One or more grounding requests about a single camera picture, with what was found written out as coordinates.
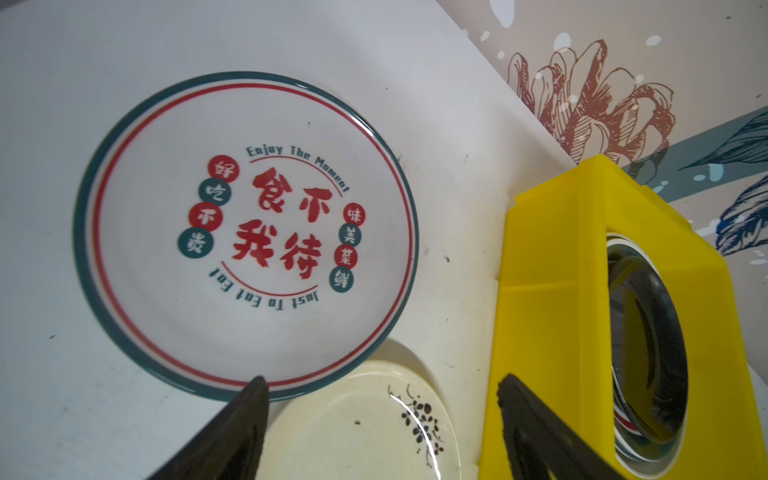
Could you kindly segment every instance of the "plate with floral pattern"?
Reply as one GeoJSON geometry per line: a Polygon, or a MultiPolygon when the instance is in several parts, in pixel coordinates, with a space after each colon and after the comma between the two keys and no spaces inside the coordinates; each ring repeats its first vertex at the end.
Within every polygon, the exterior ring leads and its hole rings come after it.
{"type": "Polygon", "coordinates": [[[371,360],[293,400],[266,433],[257,480],[461,478],[451,420],[435,391],[371,360]]]}
{"type": "Polygon", "coordinates": [[[225,72],[122,118],[84,174],[81,285],[109,336],[180,389],[271,399],[327,385],[386,338],[419,251],[394,154],[351,107],[274,74],[225,72]]]}

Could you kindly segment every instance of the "plate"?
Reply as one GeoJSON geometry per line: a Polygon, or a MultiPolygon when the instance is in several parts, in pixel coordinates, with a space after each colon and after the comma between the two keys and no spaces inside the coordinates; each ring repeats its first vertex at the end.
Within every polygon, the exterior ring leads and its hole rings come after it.
{"type": "Polygon", "coordinates": [[[453,480],[461,462],[432,387],[376,360],[288,404],[266,433],[256,478],[453,480]]]}
{"type": "Polygon", "coordinates": [[[74,217],[99,322],[171,385],[271,399],[359,365],[415,275],[408,183],[352,108],[292,78],[209,74],[139,104],[85,172],[74,217]]]}

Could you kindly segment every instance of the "white tabletop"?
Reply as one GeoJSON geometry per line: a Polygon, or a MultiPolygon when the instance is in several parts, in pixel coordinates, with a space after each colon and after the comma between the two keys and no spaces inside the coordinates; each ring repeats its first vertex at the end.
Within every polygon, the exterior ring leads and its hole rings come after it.
{"type": "Polygon", "coordinates": [[[222,408],[109,340],[80,290],[71,220],[81,175],[124,114],[234,70],[334,94],[401,157],[419,268],[375,357],[442,395],[464,478],[476,476],[505,212],[574,165],[433,0],[265,4],[27,0],[0,12],[0,478],[143,478],[222,408]]]}

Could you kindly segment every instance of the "yellow plastic holder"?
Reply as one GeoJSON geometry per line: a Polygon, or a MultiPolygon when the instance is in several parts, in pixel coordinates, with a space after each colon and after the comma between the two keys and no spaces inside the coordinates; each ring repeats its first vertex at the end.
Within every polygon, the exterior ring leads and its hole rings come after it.
{"type": "Polygon", "coordinates": [[[632,239],[650,256],[683,331],[687,424],[662,478],[768,478],[722,256],[603,155],[516,200],[505,227],[479,478],[511,478],[496,396],[508,373],[617,472],[637,478],[614,447],[608,233],[632,239]]]}

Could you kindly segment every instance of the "flower drawing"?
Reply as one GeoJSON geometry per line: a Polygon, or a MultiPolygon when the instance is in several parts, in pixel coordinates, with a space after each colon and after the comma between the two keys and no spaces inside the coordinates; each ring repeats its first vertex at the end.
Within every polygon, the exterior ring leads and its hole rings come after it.
{"type": "Polygon", "coordinates": [[[604,154],[620,167],[630,165],[634,177],[638,160],[648,157],[658,165],[669,147],[673,91],[657,83],[638,85],[641,77],[624,68],[603,75],[607,52],[603,40],[580,56],[561,48],[532,80],[527,61],[516,53],[508,83],[576,163],[604,154]]]}

